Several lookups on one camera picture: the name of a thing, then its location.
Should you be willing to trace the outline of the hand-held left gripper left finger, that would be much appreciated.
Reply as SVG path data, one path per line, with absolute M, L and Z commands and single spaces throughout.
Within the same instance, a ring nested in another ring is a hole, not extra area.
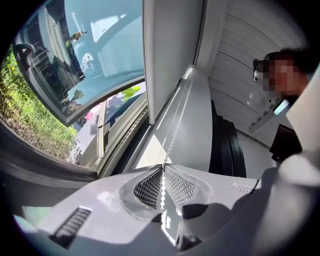
M 162 230 L 160 165 L 96 180 L 37 225 L 46 256 L 176 256 Z

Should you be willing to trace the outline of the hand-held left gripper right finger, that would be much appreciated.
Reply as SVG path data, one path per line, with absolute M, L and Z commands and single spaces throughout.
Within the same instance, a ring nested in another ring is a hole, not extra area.
M 164 166 L 165 188 L 182 216 L 163 256 L 279 256 L 287 246 L 277 218 L 278 172 L 260 180 Z

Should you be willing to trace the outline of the grey roller blind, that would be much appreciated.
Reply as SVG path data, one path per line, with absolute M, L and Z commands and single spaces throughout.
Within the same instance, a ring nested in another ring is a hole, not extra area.
M 144 76 L 151 125 L 194 63 L 206 4 L 207 0 L 142 0 Z

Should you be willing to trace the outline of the open glass window sash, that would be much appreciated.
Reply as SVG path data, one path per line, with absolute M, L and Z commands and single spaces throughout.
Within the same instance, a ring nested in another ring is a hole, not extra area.
M 45 0 L 13 46 L 32 44 L 26 82 L 65 126 L 145 79 L 143 0 Z

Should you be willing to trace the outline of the green outdoor shrubs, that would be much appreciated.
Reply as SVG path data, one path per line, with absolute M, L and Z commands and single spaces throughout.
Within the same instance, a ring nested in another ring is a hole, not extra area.
M 0 119 L 38 150 L 76 164 L 82 151 L 73 126 L 60 123 L 38 100 L 11 48 L 0 65 Z

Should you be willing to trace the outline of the dark window frame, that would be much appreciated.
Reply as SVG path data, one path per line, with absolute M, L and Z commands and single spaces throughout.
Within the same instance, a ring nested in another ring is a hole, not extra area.
M 15 215 L 23 207 L 52 207 L 96 180 L 121 174 L 129 168 L 134 150 L 148 122 L 147 94 L 134 97 L 132 104 L 104 126 L 105 152 L 97 164 L 99 138 L 82 156 L 86 166 L 50 157 L 19 138 L 0 120 L 0 210 Z

